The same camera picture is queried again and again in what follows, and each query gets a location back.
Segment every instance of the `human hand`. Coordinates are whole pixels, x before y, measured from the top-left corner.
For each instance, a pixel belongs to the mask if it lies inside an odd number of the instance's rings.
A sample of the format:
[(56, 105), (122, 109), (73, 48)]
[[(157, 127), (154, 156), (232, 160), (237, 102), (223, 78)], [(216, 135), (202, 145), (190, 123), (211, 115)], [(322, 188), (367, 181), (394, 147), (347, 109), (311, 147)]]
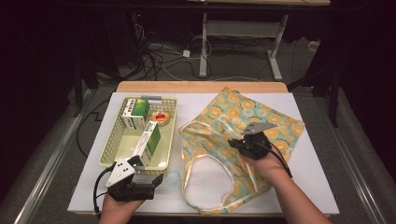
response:
[(99, 223), (127, 223), (134, 211), (144, 201), (117, 202), (106, 194), (103, 200), (102, 215)]
[[(274, 147), (271, 148), (276, 155), (282, 156)], [(274, 178), (288, 175), (282, 162), (274, 156), (272, 153), (268, 153), (268, 155), (264, 158), (261, 158), (257, 161), (241, 155), (241, 157), (250, 165), (252, 165), (259, 174), (269, 180), (270, 182), (274, 181)]]

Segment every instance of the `white table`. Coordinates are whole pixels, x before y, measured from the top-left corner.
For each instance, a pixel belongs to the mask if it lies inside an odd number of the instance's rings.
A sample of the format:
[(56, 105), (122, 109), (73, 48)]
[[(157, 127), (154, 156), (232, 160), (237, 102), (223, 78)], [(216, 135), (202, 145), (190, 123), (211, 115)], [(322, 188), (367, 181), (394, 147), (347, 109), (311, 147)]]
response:
[[(241, 93), (293, 118), (302, 119), (291, 93)], [(93, 143), (91, 153), (86, 161), (67, 210), (78, 214), (93, 214), (93, 186), (97, 176), (104, 170), (104, 167), (98, 164), (98, 160), (109, 132), (111, 131), (112, 124), (119, 112), (120, 104), (123, 98), (128, 95), (160, 95), (176, 97), (178, 99), (176, 129), (172, 142), (170, 163), (168, 165), (169, 175), (166, 176), (161, 185), (156, 188), (154, 200), (145, 201), (145, 203), (136, 210), (136, 213), (138, 215), (147, 216), (199, 216), (194, 209), (187, 205), (182, 194), (180, 172), (183, 161), (181, 159), (181, 139), (177, 129), (186, 122), (194, 119), (198, 113), (216, 97), (216, 93), (113, 93), (102, 125)], [(301, 134), (291, 154), (289, 165), (296, 184), (324, 214), (339, 214), (334, 197), (332, 196), (332, 191), (306, 130)], [(108, 175), (102, 178), (98, 194), (106, 191), (107, 179)], [(102, 200), (103, 197), (98, 199), (98, 204), (100, 206)], [(225, 214), (224, 216), (256, 217), (279, 216), (281, 214), (282, 211), (277, 201), (276, 194), (273, 189), (270, 189), (258, 198), (235, 209), (231, 214)]]

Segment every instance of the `table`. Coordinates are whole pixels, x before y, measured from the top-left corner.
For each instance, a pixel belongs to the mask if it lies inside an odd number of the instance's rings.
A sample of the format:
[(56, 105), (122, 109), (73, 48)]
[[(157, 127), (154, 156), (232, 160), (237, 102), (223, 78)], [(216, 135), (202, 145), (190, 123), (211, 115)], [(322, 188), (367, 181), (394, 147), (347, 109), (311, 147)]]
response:
[[(208, 0), (208, 3), (229, 3), (229, 4), (259, 4), (259, 5), (284, 5), (284, 6), (309, 6), (309, 7), (323, 7), (330, 4), (330, 0)], [(283, 32), (286, 28), (286, 22), (289, 15), (283, 15), (280, 22), (258, 22), (258, 21), (219, 21), (209, 20), (207, 13), (203, 17), (202, 29), (202, 50), (200, 60), (200, 77), (206, 77), (207, 66), (207, 52), (206, 43), (208, 35), (227, 35), (227, 36), (253, 36), (253, 37), (274, 37), (274, 47), (267, 51), (268, 61), (271, 65), (273, 75), (276, 81), (282, 80), (279, 66), (276, 62), (276, 53), (279, 49), (280, 41), (282, 40)]]
[[(121, 82), (110, 100), (91, 153), (81, 173), (78, 185), (73, 194), (68, 211), (78, 214), (93, 214), (92, 189), (96, 177), (104, 170), (98, 160), (106, 137), (111, 131), (115, 115), (118, 114), (120, 102), (127, 95), (161, 95), (178, 99), (178, 128), (190, 121), (225, 87), (240, 91), (247, 97), (271, 106), (287, 115), (301, 119), (300, 112), (291, 93), (283, 83), (266, 82), (202, 82), (202, 81), (168, 81), (168, 82)], [(180, 136), (175, 130), (172, 143), (171, 159), (168, 165), (168, 176), (156, 189), (154, 200), (146, 201), (136, 210), (143, 216), (199, 216), (187, 205), (181, 190), (180, 170), (182, 167)], [(308, 133), (303, 131), (292, 153), (289, 163), (295, 182), (325, 214), (338, 214), (338, 208), (332, 196), (326, 176), (318, 161)], [(102, 178), (98, 194), (106, 191), (108, 175)], [(222, 216), (268, 217), (280, 216), (281, 209), (273, 189), (260, 197), (242, 205), (230, 214)]]

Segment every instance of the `green box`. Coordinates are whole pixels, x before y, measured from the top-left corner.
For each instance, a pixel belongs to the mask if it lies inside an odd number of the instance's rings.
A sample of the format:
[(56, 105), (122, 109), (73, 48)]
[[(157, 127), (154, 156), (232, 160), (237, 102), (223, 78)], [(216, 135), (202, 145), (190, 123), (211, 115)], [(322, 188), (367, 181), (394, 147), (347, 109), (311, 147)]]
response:
[(138, 165), (149, 166), (160, 139), (161, 134), (158, 122), (149, 121), (132, 155), (139, 156), (140, 164)]
[(149, 101), (137, 99), (132, 112), (132, 122), (136, 129), (145, 129), (149, 113)]
[(127, 129), (136, 129), (132, 121), (132, 113), (134, 112), (134, 104), (136, 99), (129, 99), (122, 112), (122, 121)]

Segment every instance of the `plastic basket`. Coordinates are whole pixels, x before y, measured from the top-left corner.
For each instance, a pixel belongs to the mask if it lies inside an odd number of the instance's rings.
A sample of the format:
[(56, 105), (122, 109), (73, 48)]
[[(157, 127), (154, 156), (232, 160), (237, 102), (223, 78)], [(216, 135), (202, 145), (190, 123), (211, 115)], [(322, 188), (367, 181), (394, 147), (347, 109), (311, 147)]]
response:
[(146, 99), (149, 103), (148, 118), (159, 109), (169, 113), (169, 123), (160, 126), (161, 139), (148, 166), (134, 167), (138, 173), (146, 175), (159, 175), (166, 172), (169, 156), (172, 148), (172, 139), (177, 117), (177, 98), (165, 98), (161, 96), (127, 96), (120, 106), (119, 114), (114, 122), (106, 145), (101, 153), (99, 165), (109, 167), (119, 158), (129, 159), (134, 147), (140, 139), (143, 130), (125, 128), (121, 115), (129, 99)]

